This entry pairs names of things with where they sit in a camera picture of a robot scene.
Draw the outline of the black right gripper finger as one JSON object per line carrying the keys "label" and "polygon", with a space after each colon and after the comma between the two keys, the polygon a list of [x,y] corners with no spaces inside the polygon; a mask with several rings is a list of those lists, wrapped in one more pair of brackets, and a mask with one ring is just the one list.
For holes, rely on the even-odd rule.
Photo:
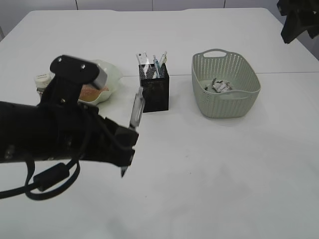
{"label": "black right gripper finger", "polygon": [[281,37],[285,44],[291,43],[307,29],[307,20],[308,17],[306,11],[288,12],[284,27],[281,32]]}
{"label": "black right gripper finger", "polygon": [[319,35],[319,25],[314,25],[311,26],[308,30],[307,30],[309,37],[311,39],[316,38]]}

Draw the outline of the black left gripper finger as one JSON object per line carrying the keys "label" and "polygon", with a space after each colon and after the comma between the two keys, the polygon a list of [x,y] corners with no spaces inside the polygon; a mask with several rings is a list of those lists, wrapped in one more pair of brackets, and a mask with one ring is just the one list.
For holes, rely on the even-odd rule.
{"label": "black left gripper finger", "polygon": [[109,142],[110,162],[119,167],[129,167],[132,163],[139,134],[134,127],[125,127],[109,118],[99,117],[101,127]]}

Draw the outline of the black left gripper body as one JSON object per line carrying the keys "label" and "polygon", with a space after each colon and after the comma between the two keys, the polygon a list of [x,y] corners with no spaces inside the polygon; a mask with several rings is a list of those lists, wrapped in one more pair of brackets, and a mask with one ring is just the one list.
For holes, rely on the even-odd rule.
{"label": "black left gripper body", "polygon": [[25,154],[36,161],[61,160],[77,154],[87,129],[92,133],[83,160],[109,162],[109,142],[97,120],[97,107],[77,104],[30,106],[1,102],[0,161],[22,162]]}

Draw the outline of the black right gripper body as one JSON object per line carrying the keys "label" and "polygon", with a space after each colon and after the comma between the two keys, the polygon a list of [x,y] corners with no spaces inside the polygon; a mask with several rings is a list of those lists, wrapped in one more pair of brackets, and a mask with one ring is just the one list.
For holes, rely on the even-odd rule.
{"label": "black right gripper body", "polygon": [[277,8],[281,16],[285,16],[285,24],[301,23],[301,26],[319,25],[318,0],[279,0]]}

